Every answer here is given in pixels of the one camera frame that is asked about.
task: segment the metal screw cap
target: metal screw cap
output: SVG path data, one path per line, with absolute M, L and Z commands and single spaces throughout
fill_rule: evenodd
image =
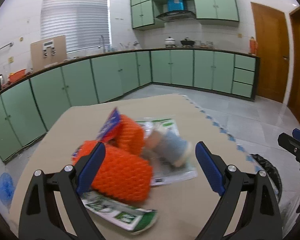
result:
M 73 170 L 73 166 L 72 165 L 67 165 L 65 167 L 65 171 L 69 172 L 69 171 L 72 171 Z
M 234 166 L 234 165 L 229 165 L 228 170 L 231 171 L 231 172 L 235 172 L 237 170 L 237 167 Z
M 259 171 L 260 176 L 265 177 L 267 176 L 267 173 L 263 170 Z
M 41 175 L 41 173 L 42 173 L 41 170 L 36 170 L 36 171 L 34 172 L 34 175 L 35 175 L 36 177 L 38 177 L 38 176 Z

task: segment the window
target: window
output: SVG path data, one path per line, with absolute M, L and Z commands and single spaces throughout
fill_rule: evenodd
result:
M 41 39 L 60 35 L 67 52 L 110 45 L 109 0 L 43 0 Z

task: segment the orange mesh bag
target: orange mesh bag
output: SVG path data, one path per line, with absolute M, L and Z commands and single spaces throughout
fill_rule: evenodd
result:
M 98 141 L 85 141 L 73 155 L 73 165 L 89 155 Z M 148 161 L 105 144 L 106 156 L 91 187 L 99 192 L 127 201 L 143 201 L 148 197 L 152 167 Z
M 142 127 L 124 114 L 120 114 L 120 125 L 121 128 L 114 138 L 117 147 L 139 156 L 144 146 Z

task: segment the blue box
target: blue box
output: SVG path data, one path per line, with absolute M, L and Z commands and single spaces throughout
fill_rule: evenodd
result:
M 183 0 L 168 0 L 168 12 L 185 10 Z

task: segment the cardboard surface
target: cardboard surface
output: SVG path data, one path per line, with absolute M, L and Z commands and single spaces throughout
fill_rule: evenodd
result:
M 219 195 L 211 190 L 195 158 L 194 146 L 199 141 L 203 141 L 213 154 L 220 155 L 226 164 L 235 164 L 241 171 L 254 173 L 253 164 L 246 161 L 244 153 L 237 151 L 236 143 L 229 141 L 226 134 L 220 133 L 219 128 L 213 126 L 211 120 L 182 95 L 163 95 L 71 107 L 47 133 L 20 177 L 10 209 L 10 222 L 16 228 L 18 228 L 23 199 L 34 171 L 42 169 L 45 173 L 57 172 L 71 163 L 71 154 L 84 140 L 96 138 L 109 113 L 116 106 L 121 114 L 126 114 L 135 120 L 143 117 L 175 119 L 181 137 L 193 145 L 190 160 L 197 168 L 198 177 L 152 187 L 149 198 L 138 206 L 157 209 L 159 218 L 152 228 L 138 236 L 131 236 L 123 229 L 89 212 L 100 232 L 108 240 L 132 238 L 193 240 L 197 237 L 219 201 Z M 60 193 L 55 195 L 67 231 L 75 234 Z M 245 193 L 242 193 L 227 233 L 234 231 L 244 200 Z
M 48 56 L 43 57 L 42 45 L 43 43 L 51 40 L 54 41 L 56 54 L 51 55 L 51 48 L 48 48 Z M 45 66 L 53 63 L 62 63 L 65 59 L 67 59 L 65 35 L 34 42 L 30 45 L 30 49 L 32 68 L 34 72 L 42 70 Z

